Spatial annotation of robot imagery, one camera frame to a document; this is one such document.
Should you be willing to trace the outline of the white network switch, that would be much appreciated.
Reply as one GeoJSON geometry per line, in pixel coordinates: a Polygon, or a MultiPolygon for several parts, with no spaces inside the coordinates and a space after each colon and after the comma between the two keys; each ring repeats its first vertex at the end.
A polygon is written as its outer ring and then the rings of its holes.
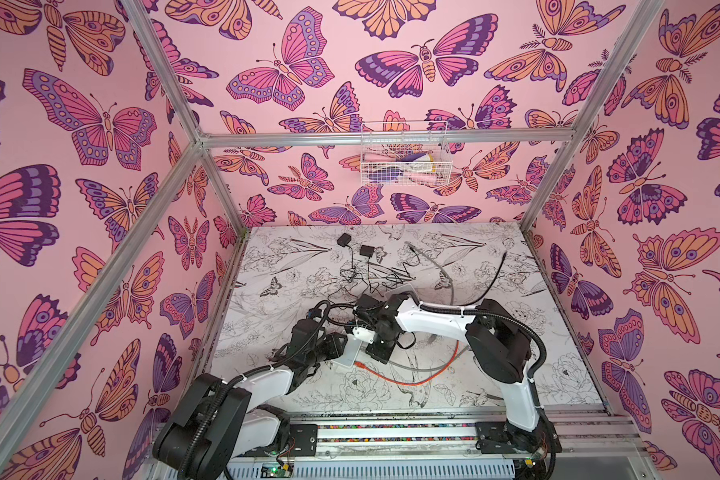
{"type": "Polygon", "coordinates": [[[348,338],[347,344],[344,347],[343,353],[334,360],[334,363],[336,363],[342,368],[353,368],[364,345],[364,342],[357,340],[353,336],[350,336],[348,338]]]}

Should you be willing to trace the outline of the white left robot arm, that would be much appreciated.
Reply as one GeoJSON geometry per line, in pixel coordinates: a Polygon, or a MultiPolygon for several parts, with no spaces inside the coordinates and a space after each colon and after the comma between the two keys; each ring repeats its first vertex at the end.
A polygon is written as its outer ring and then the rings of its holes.
{"type": "Polygon", "coordinates": [[[273,361],[229,381],[204,373],[193,380],[159,430],[151,457],[179,479],[216,479],[229,461],[251,450],[287,448],[290,415],[268,404],[294,392],[325,362],[344,354],[348,336],[327,333],[314,318],[299,320],[273,361]]]}

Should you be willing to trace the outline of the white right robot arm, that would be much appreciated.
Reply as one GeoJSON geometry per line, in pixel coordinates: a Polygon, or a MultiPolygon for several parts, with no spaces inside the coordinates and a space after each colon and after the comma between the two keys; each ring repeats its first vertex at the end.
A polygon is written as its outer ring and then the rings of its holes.
{"type": "Polygon", "coordinates": [[[408,291],[385,301],[364,295],[353,314],[360,328],[374,333],[375,345],[390,345],[405,333],[428,333],[466,344],[479,369],[499,385],[505,405],[503,435],[511,450],[549,459],[560,452],[535,382],[547,348],[535,331],[497,301],[440,305],[423,302],[408,291]]]}

